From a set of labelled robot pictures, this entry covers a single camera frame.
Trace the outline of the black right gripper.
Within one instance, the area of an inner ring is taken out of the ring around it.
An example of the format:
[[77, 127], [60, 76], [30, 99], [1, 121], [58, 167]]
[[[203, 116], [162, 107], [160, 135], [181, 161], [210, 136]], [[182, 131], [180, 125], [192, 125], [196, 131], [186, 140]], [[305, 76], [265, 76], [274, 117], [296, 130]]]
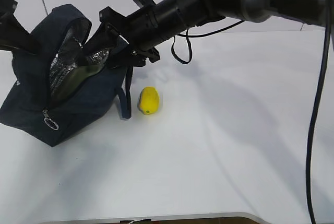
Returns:
[[82, 49], [83, 66], [99, 65], [106, 61], [106, 67], [109, 69], [144, 67], [146, 59], [152, 63], [160, 60], [159, 51], [154, 47], [148, 50], [139, 48], [130, 33], [125, 16], [111, 7], [101, 10], [99, 16], [99, 28]]

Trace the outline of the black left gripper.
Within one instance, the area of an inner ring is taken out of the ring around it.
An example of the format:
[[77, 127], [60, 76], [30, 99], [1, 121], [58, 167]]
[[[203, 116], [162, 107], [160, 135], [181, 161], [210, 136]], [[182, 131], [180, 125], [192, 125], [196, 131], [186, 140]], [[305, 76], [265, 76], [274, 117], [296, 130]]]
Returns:
[[31, 54], [40, 52], [40, 43], [18, 22], [14, 16], [18, 2], [0, 0], [1, 2], [1, 50], [24, 50]]

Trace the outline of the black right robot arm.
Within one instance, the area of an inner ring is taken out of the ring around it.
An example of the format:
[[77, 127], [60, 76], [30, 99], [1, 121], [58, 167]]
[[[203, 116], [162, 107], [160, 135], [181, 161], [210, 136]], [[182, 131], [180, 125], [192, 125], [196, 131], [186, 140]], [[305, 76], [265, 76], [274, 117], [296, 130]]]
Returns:
[[325, 0], [133, 0], [139, 9], [123, 16], [107, 7], [100, 11], [100, 27], [84, 45], [86, 55], [127, 45], [108, 60], [110, 67], [144, 66], [156, 62], [156, 46], [192, 28], [230, 17], [261, 23], [277, 16], [309, 25], [325, 26]]

